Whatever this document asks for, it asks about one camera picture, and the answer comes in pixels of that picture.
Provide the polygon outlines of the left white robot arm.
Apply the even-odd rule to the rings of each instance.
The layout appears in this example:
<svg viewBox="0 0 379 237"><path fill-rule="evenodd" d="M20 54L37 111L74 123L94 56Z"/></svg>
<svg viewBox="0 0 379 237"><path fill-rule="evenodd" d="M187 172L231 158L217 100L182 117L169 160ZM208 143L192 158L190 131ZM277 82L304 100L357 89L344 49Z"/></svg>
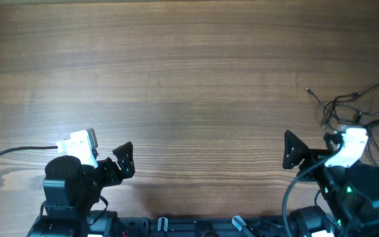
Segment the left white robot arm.
<svg viewBox="0 0 379 237"><path fill-rule="evenodd" d="M57 157L45 167L45 201L28 236L128 236L128 228L116 211L93 211L94 204L109 202L101 195L103 188L118 186L133 177L133 144L127 142L113 150L117 158L84 165L71 155Z"/></svg>

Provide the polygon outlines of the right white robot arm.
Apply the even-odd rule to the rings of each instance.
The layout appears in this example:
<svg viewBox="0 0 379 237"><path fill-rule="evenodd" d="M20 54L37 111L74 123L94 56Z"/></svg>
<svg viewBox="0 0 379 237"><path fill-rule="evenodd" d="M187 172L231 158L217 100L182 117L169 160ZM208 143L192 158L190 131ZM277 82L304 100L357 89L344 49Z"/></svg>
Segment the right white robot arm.
<svg viewBox="0 0 379 237"><path fill-rule="evenodd" d="M364 128L345 126L323 137L326 149L311 149L293 132L284 133L284 169L299 167L282 201L288 236L312 236L322 230L333 236L379 236L379 167L360 158L368 142ZM297 182L316 182L333 216L314 205L287 213Z"/></svg>

